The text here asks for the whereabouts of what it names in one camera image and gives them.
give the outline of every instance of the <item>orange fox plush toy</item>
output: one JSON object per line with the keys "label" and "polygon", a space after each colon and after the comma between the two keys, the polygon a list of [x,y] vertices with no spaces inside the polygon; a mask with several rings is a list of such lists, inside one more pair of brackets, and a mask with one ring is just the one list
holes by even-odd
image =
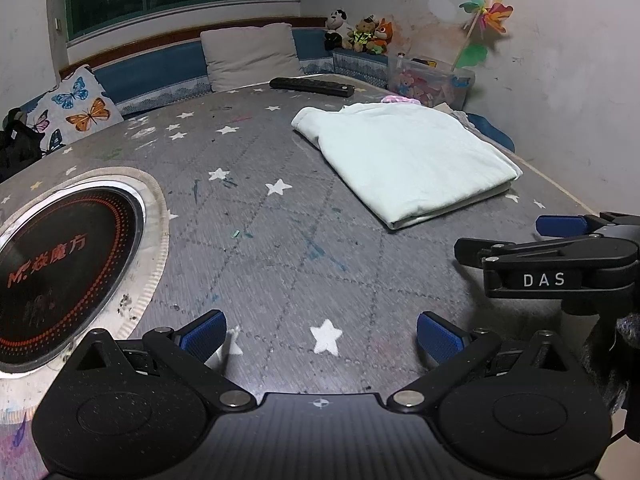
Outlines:
{"label": "orange fox plush toy", "polygon": [[367,52],[370,54],[384,54],[393,34],[394,27],[392,23],[382,18],[374,32],[376,39],[367,43]]}

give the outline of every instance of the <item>pillow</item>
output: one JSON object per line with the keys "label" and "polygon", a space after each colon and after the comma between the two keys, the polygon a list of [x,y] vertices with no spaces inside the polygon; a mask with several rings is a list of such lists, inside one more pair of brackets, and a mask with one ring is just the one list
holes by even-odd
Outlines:
{"label": "pillow", "polygon": [[206,30],[200,39],[214,92],[304,75],[289,23]]}
{"label": "pillow", "polygon": [[44,94],[27,120],[28,126],[45,134],[40,143],[44,155],[121,122],[116,105],[88,65]]}

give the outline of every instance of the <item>pink cloth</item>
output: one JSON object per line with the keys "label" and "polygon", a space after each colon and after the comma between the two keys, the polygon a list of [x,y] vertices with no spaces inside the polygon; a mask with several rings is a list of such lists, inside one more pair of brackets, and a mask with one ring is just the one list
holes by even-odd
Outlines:
{"label": "pink cloth", "polygon": [[382,98],[381,103],[411,103],[414,105],[421,105],[422,103],[418,99],[410,99],[409,97],[402,97],[401,95],[388,95]]}

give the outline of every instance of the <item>gray mattress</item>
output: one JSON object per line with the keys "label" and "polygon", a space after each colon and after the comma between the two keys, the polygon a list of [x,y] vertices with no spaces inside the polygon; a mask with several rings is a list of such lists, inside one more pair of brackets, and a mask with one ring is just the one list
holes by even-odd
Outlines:
{"label": "gray mattress", "polygon": [[[423,310],[509,337],[557,329],[555,301],[485,298],[480,273],[453,262],[453,243],[459,237],[530,242],[538,215],[587,211],[517,160],[524,176],[507,193],[388,231],[290,127],[302,107],[339,110],[378,102],[385,92],[324,78],[347,80],[358,91],[342,99],[262,85],[209,94],[149,113],[145,127],[156,131],[141,139],[131,139],[136,130],[125,122],[76,142],[71,152],[54,153],[0,186],[2,196],[12,197],[0,219],[34,197],[31,184],[64,182],[72,167],[74,174],[108,166],[149,172],[177,217],[170,221],[164,275],[132,337],[156,326],[177,328],[218,308],[239,330],[226,375],[258,400],[268,391],[377,391],[386,398],[424,373],[415,343]],[[177,117],[183,112],[193,115]],[[171,124],[180,126],[168,131]],[[236,130],[218,132],[225,126]],[[169,138],[177,132],[187,135]],[[218,168],[230,172],[226,180],[210,181]],[[292,187],[267,196],[266,184],[278,179]],[[314,353],[311,328],[327,319],[342,331],[337,356]],[[3,446],[16,430],[0,428]],[[30,439],[20,455],[0,449],[3,480],[42,473]]]}

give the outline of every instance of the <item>metal bolt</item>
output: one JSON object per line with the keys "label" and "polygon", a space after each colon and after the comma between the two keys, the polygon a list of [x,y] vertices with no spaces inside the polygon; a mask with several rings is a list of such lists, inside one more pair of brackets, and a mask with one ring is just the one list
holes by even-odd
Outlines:
{"label": "metal bolt", "polygon": [[229,390],[220,395],[220,402],[230,408],[240,408],[251,402],[251,396],[242,390]]}
{"label": "metal bolt", "polygon": [[424,402],[424,395],[415,390],[402,390],[394,394],[394,401],[406,408],[418,406]]}

